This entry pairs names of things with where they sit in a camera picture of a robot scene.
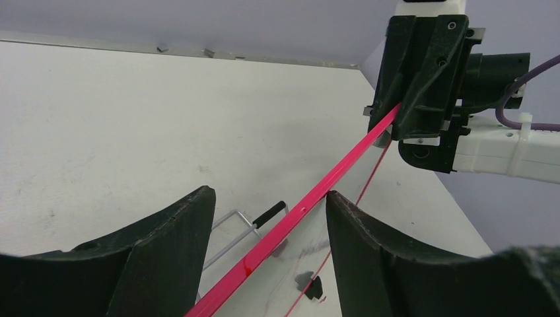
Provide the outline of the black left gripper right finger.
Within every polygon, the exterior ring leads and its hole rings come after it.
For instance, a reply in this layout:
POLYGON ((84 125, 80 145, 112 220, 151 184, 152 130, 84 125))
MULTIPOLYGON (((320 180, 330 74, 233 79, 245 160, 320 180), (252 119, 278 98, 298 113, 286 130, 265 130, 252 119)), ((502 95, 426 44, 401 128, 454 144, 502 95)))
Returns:
POLYGON ((326 196, 344 316, 558 316, 559 249, 511 248, 472 258, 375 219, 339 192, 326 196))

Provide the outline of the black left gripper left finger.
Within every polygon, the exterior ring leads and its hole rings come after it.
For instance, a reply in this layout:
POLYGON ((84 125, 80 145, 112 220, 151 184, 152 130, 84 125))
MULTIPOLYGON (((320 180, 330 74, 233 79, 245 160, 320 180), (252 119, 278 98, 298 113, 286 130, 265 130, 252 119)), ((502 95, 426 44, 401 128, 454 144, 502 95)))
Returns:
POLYGON ((1 256, 2 316, 183 316, 195 304, 215 212, 202 186, 68 252, 1 256))

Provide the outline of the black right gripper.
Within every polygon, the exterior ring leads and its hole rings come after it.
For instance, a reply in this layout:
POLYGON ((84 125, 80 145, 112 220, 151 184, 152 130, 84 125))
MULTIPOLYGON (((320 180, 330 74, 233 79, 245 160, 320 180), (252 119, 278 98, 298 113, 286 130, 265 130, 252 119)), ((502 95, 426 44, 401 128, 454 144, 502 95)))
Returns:
POLYGON ((375 88, 368 130, 400 102, 392 138, 406 163, 450 173, 473 115, 495 109, 530 54, 472 53, 484 30, 466 15, 393 16, 375 88))

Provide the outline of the pink framed whiteboard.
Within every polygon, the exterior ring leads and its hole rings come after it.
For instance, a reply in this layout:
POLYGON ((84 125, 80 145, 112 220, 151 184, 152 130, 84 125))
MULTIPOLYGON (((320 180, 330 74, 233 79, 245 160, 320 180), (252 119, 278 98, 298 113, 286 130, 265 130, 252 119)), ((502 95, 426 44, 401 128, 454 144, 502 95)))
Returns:
POLYGON ((272 255, 291 231, 317 206, 325 195, 392 124, 400 106, 396 104, 232 269, 186 313, 187 317, 212 316, 259 266, 272 255))

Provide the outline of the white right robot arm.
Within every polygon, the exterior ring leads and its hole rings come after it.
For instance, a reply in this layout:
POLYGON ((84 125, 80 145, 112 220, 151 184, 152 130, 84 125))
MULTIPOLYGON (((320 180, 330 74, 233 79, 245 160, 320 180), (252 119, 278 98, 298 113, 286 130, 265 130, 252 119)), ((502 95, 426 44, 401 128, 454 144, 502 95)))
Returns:
POLYGON ((472 48, 484 31, 466 15, 394 16, 372 106, 371 127, 386 115, 387 141, 416 168, 434 172, 507 175, 559 182, 559 125, 518 109, 528 82, 559 64, 553 57, 530 67, 530 54, 483 55, 472 48))

